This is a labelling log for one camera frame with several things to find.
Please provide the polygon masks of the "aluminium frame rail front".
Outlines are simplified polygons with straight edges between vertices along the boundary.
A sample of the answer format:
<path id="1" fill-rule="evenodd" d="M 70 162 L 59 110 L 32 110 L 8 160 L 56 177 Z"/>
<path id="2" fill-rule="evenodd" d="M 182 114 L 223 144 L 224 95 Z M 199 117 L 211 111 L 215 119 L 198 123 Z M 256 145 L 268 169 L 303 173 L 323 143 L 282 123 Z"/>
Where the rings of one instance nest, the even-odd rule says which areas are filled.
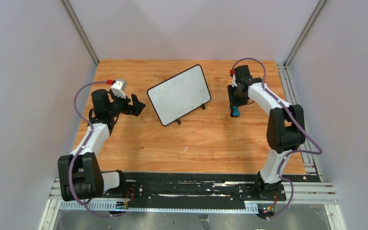
<path id="1" fill-rule="evenodd" d="M 251 179 L 129 180 L 129 195 L 111 190 L 84 206 L 66 202 L 55 179 L 41 230 L 279 229 L 345 230 L 334 189 L 324 182 L 284 182 L 278 195 L 247 195 Z"/>

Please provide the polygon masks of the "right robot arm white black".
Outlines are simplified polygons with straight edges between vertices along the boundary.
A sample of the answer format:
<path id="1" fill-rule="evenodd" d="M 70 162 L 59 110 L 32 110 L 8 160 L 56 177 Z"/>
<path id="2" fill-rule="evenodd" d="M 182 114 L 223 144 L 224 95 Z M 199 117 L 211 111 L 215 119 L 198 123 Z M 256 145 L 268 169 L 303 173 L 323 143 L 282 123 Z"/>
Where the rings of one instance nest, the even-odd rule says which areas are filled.
<path id="1" fill-rule="evenodd" d="M 268 115 L 266 140 L 269 153 L 258 173 L 252 192 L 263 194 L 275 191 L 281 184 L 280 175 L 289 150 L 297 150 L 306 140 L 304 113 L 300 105 L 291 105 L 279 98 L 261 78 L 254 78 L 247 65 L 230 70 L 232 83 L 227 86 L 231 117 L 239 117 L 239 107 L 249 100 L 258 104 Z"/>

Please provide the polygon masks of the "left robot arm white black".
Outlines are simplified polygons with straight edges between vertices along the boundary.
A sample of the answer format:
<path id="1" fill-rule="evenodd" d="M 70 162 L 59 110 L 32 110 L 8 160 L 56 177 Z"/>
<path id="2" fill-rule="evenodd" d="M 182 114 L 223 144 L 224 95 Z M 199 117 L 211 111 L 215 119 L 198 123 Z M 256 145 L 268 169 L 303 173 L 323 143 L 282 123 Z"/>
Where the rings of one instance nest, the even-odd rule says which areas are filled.
<path id="1" fill-rule="evenodd" d="M 123 172 L 101 171 L 97 156 L 112 134 L 119 116 L 139 116 L 146 105 L 135 94 L 120 98 L 105 89 L 93 91 L 91 97 L 93 108 L 88 113 L 86 134 L 74 151 L 57 161 L 64 201 L 100 198 L 106 191 L 113 191 L 118 196 L 127 194 Z"/>

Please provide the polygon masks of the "blue black whiteboard eraser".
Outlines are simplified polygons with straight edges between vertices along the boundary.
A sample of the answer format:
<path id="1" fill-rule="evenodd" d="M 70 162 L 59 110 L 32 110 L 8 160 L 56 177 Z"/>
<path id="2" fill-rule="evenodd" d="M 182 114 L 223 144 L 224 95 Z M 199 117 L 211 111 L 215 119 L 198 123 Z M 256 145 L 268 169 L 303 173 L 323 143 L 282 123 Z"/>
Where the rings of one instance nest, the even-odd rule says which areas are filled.
<path id="1" fill-rule="evenodd" d="M 235 106 L 235 116 L 239 117 L 240 116 L 240 112 L 237 106 Z"/>

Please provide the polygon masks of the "left aluminium corner post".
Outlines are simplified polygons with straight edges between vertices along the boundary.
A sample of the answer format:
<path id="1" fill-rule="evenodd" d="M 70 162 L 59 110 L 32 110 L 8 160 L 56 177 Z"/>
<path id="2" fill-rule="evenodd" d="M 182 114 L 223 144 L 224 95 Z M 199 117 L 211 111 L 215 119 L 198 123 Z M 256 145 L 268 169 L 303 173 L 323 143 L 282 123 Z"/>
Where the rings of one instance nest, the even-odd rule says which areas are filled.
<path id="1" fill-rule="evenodd" d="M 69 0 L 60 0 L 60 3 L 62 4 L 66 14 L 68 15 L 69 19 L 71 20 L 71 23 L 74 26 L 74 29 L 76 30 L 78 36 L 80 37 L 80 40 L 82 41 L 84 47 L 86 48 L 92 62 L 94 63 L 95 66 L 98 66 L 100 63 L 100 60 L 96 54 L 96 52 L 94 51 L 94 48 L 87 36 L 87 34 L 85 33 L 83 26 L 81 24 L 81 22 L 78 19 L 77 14 L 75 13 L 72 4 Z"/>

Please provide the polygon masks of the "right aluminium side rail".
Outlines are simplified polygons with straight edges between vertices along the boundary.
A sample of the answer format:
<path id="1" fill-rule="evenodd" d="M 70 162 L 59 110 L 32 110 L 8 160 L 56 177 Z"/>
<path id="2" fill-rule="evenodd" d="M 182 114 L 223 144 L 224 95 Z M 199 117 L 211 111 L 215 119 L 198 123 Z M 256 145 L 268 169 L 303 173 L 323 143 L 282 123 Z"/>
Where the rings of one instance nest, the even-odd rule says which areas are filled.
<path id="1" fill-rule="evenodd" d="M 291 72 L 284 62 L 276 62 L 279 77 L 281 79 L 283 91 L 286 100 L 291 104 L 301 104 L 301 100 L 297 93 L 297 87 L 292 79 Z M 306 140 L 304 144 L 300 146 L 301 150 L 306 152 L 294 153 L 293 156 L 301 156 L 302 162 L 305 168 L 306 177 L 315 177 L 319 182 L 322 182 L 322 176 L 317 164 L 317 155 L 308 153 L 307 151 L 316 151 L 315 146 Z"/>

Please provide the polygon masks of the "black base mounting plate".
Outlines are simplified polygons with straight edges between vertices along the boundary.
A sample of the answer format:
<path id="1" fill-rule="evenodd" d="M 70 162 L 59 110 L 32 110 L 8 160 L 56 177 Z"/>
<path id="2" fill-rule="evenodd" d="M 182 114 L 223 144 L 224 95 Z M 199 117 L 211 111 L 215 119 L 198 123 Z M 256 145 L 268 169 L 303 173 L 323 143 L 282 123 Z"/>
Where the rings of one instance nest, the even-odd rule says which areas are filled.
<path id="1" fill-rule="evenodd" d="M 255 174 L 125 172 L 127 194 L 106 191 L 101 198 L 124 200 L 135 208 L 241 209 L 245 201 L 285 201 L 284 187 L 265 195 L 251 189 Z"/>

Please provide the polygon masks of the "white whiteboard black frame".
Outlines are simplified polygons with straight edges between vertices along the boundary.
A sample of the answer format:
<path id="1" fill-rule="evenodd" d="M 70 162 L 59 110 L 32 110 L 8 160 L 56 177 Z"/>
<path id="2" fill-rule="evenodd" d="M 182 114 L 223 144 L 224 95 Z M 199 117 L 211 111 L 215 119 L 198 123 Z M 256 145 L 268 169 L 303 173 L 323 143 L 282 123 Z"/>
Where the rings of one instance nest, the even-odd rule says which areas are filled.
<path id="1" fill-rule="evenodd" d="M 205 109 L 212 99 L 201 65 L 196 64 L 147 90 L 147 96 L 162 126 L 197 108 Z"/>

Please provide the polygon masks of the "aluminium corner post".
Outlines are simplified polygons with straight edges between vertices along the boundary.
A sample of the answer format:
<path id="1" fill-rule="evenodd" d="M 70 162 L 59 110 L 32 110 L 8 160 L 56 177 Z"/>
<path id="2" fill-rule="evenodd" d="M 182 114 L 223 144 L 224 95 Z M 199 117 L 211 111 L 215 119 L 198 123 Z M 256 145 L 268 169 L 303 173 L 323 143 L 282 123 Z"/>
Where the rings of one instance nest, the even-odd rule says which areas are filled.
<path id="1" fill-rule="evenodd" d="M 80 37 L 80 40 L 82 41 L 84 47 L 86 48 L 92 62 L 94 63 L 95 66 L 98 66 L 100 63 L 100 60 L 96 54 L 96 52 L 94 51 L 94 48 L 87 36 L 87 34 L 85 33 L 83 26 L 81 24 L 81 22 L 78 19 L 77 14 L 75 13 L 72 4 L 69 0 L 60 0 L 60 3 L 62 4 L 66 14 L 68 15 L 69 19 L 71 20 L 71 23 L 74 26 L 74 29 L 76 30 L 78 36 Z"/>
<path id="2" fill-rule="evenodd" d="M 295 56 L 298 53 L 300 47 L 304 43 L 306 37 L 310 33 L 312 27 L 314 26 L 315 22 L 319 18 L 321 12 L 323 11 L 323 8 L 326 6 L 327 3 L 328 3 L 328 0 L 319 0 L 319 1 L 317 1 L 317 4 L 314 7 L 314 10 L 310 14 L 307 22 L 305 23 L 301 33 L 299 34 L 296 42 L 294 43 L 290 53 L 288 54 L 288 56 L 287 56 L 287 58 L 284 62 L 284 67 L 285 68 L 288 68 L 290 66 L 290 64 L 292 63 L 293 59 L 295 58 Z"/>

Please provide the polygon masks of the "right aluminium corner post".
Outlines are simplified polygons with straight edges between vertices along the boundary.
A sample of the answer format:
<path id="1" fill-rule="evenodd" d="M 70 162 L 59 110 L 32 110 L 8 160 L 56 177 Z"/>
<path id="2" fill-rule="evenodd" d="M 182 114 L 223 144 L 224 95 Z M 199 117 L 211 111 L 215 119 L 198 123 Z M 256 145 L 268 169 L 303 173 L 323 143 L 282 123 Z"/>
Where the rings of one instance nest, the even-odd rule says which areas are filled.
<path id="1" fill-rule="evenodd" d="M 284 62 L 284 67 L 285 68 L 288 68 L 290 66 L 290 64 L 292 63 L 293 59 L 295 58 L 295 56 L 298 53 L 300 47 L 304 43 L 306 37 L 310 33 L 312 27 L 314 26 L 315 22 L 319 18 L 321 12 L 323 11 L 323 8 L 326 6 L 327 3 L 328 3 L 328 0 L 319 0 L 319 1 L 317 1 L 317 4 L 314 7 L 314 10 L 310 14 L 307 22 L 305 23 L 301 33 L 299 34 L 296 42 L 294 43 L 290 53 L 288 54 L 288 56 L 287 56 L 287 58 Z"/>

